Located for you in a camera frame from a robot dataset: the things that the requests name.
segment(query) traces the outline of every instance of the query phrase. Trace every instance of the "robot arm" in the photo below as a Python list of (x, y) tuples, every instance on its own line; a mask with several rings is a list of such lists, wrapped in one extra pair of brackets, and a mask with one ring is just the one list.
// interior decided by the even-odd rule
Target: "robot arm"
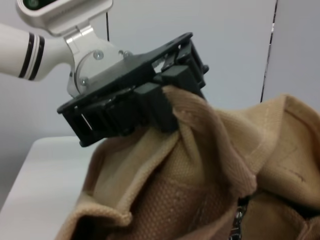
[[(62, 114), (83, 147), (103, 138), (126, 136), (152, 125), (178, 128), (162, 87), (173, 85), (204, 98), (203, 65), (185, 33), (145, 54), (132, 55), (97, 37), (90, 19), (107, 12), (113, 0), (17, 0), (20, 17), (56, 38), (0, 24), (0, 72), (40, 80), (59, 63), (71, 66), (67, 84), (74, 97)], [(163, 63), (160, 71), (155, 70)]]
[(0, 72), (30, 81), (56, 65), (70, 65), (67, 91), (83, 93), (96, 75), (124, 58), (124, 51), (100, 39), (90, 20), (106, 13), (113, 0), (17, 0), (20, 17), (54, 38), (0, 24)]
[(0, 72), (27, 80), (43, 79), (57, 64), (73, 64), (63, 38), (42, 36), (0, 24)]

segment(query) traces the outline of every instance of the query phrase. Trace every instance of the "white wall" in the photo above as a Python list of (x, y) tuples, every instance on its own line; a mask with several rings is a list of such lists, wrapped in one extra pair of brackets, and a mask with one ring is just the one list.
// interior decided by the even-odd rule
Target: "white wall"
[(263, 100), (289, 93), (320, 111), (320, 1), (279, 0)]
[[(0, 22), (49, 37), (19, 18), (15, 0), (1, 0)], [(93, 21), (93, 26), (101, 38), (107, 38), (105, 16)], [(69, 72), (68, 65), (59, 65), (41, 82), (0, 74), (0, 208), (35, 140), (74, 135), (56, 112), (71, 99), (67, 94)]]
[(193, 32), (210, 71), (206, 98), (222, 108), (260, 102), (275, 0), (114, 0), (110, 41), (143, 53)]

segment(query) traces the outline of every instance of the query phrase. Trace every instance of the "metal zipper pull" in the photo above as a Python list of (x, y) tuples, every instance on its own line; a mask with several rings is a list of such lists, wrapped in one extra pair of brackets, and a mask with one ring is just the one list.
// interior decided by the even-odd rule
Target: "metal zipper pull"
[(242, 232), (241, 232), (241, 222), (244, 218), (244, 215), (247, 211), (247, 205), (238, 206), (235, 214), (235, 218), (233, 221), (233, 227), (228, 240), (241, 240)]

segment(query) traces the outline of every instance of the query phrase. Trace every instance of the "white table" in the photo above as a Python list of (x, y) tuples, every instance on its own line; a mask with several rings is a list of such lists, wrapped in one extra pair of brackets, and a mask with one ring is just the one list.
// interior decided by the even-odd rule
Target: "white table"
[(52, 240), (73, 209), (97, 143), (76, 137), (37, 140), (0, 213), (1, 240)]

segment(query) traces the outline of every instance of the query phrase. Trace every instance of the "tan canvas bag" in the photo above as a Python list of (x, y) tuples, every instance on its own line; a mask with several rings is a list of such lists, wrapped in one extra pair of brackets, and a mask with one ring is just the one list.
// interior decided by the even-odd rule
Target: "tan canvas bag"
[(286, 95), (222, 110), (173, 86), (163, 91), (179, 131), (103, 142), (57, 240), (227, 240), (235, 226), (242, 240), (320, 239), (314, 110)]

